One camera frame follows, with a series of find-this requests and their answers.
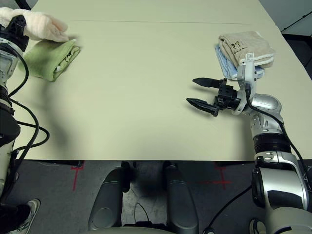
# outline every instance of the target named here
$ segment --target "table surface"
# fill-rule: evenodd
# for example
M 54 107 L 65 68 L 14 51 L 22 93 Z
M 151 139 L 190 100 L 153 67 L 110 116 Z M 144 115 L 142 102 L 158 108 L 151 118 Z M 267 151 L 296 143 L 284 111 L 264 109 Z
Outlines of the table surface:
M 312 158 L 312 123 L 305 121 L 312 114 L 312 82 L 258 1 L 235 1 L 251 7 L 244 16 L 237 14 L 239 7 L 231 8 L 231 0 L 94 1 L 101 2 L 101 10 L 68 2 L 59 10 L 56 1 L 40 0 L 34 8 L 64 19 L 81 53 L 56 82 L 30 77 L 15 95 L 51 133 L 27 159 L 254 160 L 247 117 L 227 110 L 215 118 L 185 100 L 213 101 L 217 90 L 192 79 L 222 79 L 214 49 L 218 36 L 250 30 L 259 31 L 276 50 L 257 92 L 281 101 L 288 135 L 304 158 Z M 16 69 L 9 89 L 22 79 L 23 71 Z M 18 107 L 15 118 L 31 122 Z M 16 147 L 32 133 L 22 127 Z

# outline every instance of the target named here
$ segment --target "green towel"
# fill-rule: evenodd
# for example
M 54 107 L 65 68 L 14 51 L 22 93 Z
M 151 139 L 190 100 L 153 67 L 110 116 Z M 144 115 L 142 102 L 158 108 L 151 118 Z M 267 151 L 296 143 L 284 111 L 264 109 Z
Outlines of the green towel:
M 30 75 L 47 81 L 55 81 L 79 54 L 80 48 L 74 45 L 75 41 L 59 43 L 42 40 L 38 42 L 24 55 Z M 19 68 L 24 69 L 21 63 L 19 63 Z

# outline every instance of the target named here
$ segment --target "stack of towels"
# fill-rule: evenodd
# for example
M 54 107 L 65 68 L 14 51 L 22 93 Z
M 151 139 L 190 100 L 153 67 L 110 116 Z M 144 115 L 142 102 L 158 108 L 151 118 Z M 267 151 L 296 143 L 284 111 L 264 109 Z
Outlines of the stack of towels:
M 272 66 L 275 54 L 258 32 L 221 35 L 215 52 L 224 77 L 231 80 L 237 80 L 237 68 L 244 65 L 247 53 L 254 53 L 256 78 L 264 75 L 264 68 Z

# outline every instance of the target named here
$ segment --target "beige towel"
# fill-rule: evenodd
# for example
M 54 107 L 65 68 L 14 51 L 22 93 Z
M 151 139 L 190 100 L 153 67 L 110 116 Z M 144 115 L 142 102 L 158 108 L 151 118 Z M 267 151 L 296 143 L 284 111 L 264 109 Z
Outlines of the beige towel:
M 67 25 L 53 16 L 44 13 L 0 7 L 0 24 L 6 27 L 13 17 L 19 15 L 25 17 L 26 27 L 24 35 L 30 39 L 48 39 L 56 42 L 68 41 L 68 36 L 65 34 Z
M 254 65 L 265 68 L 273 64 L 275 50 L 258 32 L 242 32 L 219 36 L 222 53 L 236 68 L 244 65 L 245 54 L 254 52 Z

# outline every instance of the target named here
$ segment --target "blue towel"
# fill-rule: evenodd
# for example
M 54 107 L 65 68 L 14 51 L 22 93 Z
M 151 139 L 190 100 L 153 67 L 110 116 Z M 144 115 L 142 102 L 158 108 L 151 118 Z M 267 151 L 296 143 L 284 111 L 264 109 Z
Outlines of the blue towel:
M 228 60 L 222 53 L 220 46 L 215 46 L 216 56 L 219 60 L 223 75 L 226 79 L 237 80 L 237 69 L 234 64 Z M 257 79 L 261 78 L 264 75 L 264 69 L 260 66 L 255 67 L 257 74 L 255 77 Z

